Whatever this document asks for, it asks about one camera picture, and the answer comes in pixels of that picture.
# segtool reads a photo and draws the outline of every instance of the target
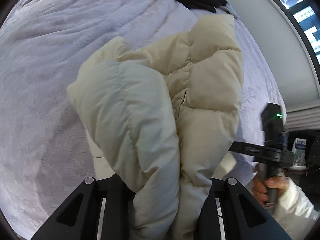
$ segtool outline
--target bed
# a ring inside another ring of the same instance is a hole
[[[92,158],[66,87],[80,65],[116,36],[139,48],[188,31],[208,11],[175,0],[20,0],[0,29],[0,208],[30,239],[88,176]],[[263,144],[260,112],[284,102],[249,31],[235,20],[244,58],[237,141]],[[252,158],[237,155],[251,167]],[[246,184],[252,170],[244,166]]]

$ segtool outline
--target person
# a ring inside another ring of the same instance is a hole
[[[319,212],[302,189],[285,176],[272,177],[264,183],[260,181],[259,174],[254,177],[252,193],[261,205],[268,201],[267,187],[277,189],[278,200],[273,218],[292,240],[303,240],[319,219]]]

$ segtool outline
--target cream puffer jacket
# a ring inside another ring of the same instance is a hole
[[[233,142],[242,56],[230,15],[130,50],[116,37],[68,87],[98,177],[136,192],[131,239],[193,239],[210,178]]]

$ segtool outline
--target white sleeve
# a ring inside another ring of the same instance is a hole
[[[319,213],[290,179],[289,187],[278,199],[273,217],[292,240],[303,240],[318,220]]]

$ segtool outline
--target human hand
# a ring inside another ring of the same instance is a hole
[[[253,196],[262,206],[264,206],[264,202],[269,200],[266,186],[268,188],[278,189],[277,195],[278,197],[280,197],[283,192],[289,187],[289,184],[289,178],[283,176],[272,177],[262,183],[260,181],[259,174],[257,174],[253,179]]]

